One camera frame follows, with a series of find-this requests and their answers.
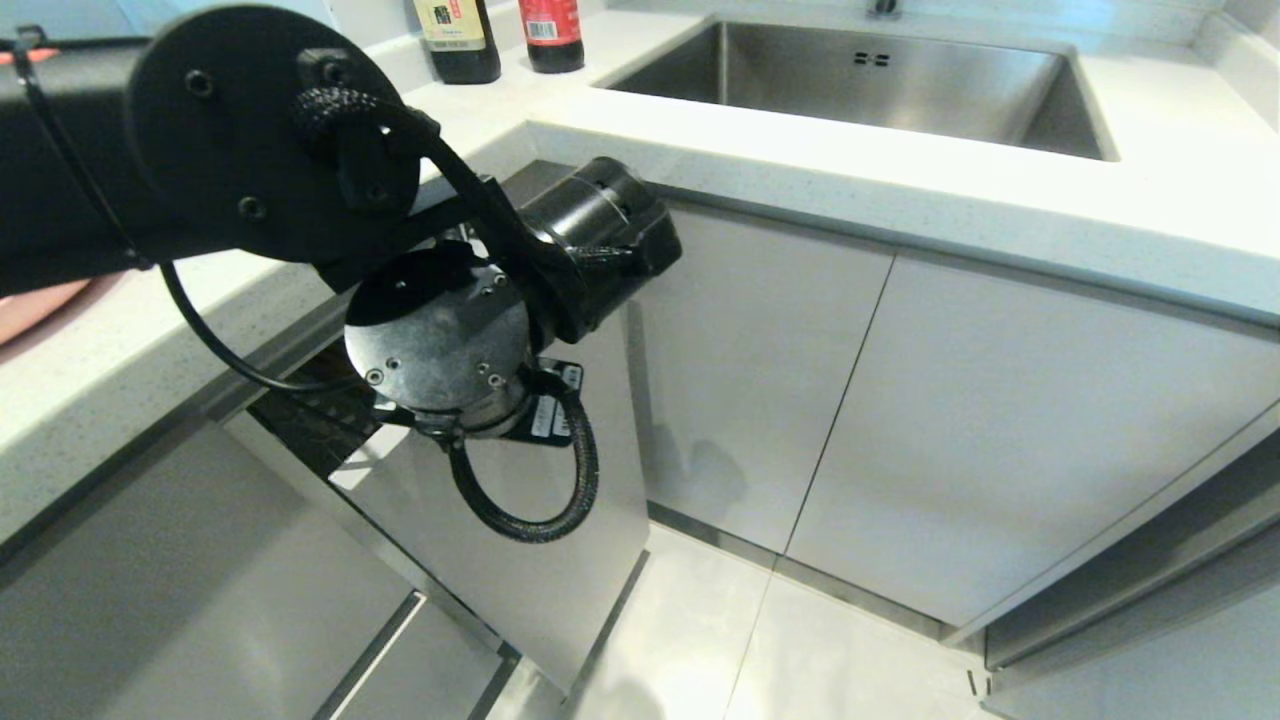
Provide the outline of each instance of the bottle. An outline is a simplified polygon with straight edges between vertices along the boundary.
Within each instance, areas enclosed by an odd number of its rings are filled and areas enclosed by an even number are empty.
[[[582,67],[577,0],[520,0],[520,17],[535,72],[567,73]]]
[[[484,0],[413,0],[442,82],[480,85],[502,74]]]

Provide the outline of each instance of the white tile floor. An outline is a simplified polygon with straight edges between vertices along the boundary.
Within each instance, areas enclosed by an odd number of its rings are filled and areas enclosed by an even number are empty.
[[[982,659],[654,525],[580,687],[522,661],[489,720],[995,720]]]

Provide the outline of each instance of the kitchen cabinet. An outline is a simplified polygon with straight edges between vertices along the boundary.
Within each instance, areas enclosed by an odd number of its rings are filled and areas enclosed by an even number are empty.
[[[900,256],[787,553],[963,626],[1277,397],[1274,333]]]
[[[671,209],[685,255],[626,307],[649,500],[781,552],[892,255]]]

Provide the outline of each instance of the black robotic arm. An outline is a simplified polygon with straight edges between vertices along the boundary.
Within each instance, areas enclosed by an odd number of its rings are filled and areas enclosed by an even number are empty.
[[[581,340],[681,254],[663,204],[620,163],[593,160],[517,210],[358,47],[265,6],[191,15],[150,41],[51,42],[20,28],[0,53],[0,295],[160,265],[227,359],[172,261],[241,249],[308,263],[335,291],[360,286],[352,364],[384,421],[449,454],[481,520],[547,542],[585,519],[590,425],[538,354]],[[422,159],[452,197],[422,201]],[[462,223],[488,256],[433,240]],[[271,382],[243,361],[233,369]],[[508,434],[539,397],[563,405],[579,461],[570,505],[541,523],[489,501],[463,445]]]

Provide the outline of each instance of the stainless steel sink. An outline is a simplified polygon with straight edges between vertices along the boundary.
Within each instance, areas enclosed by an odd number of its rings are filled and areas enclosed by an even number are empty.
[[[1105,159],[1061,55],[719,23],[611,86]]]

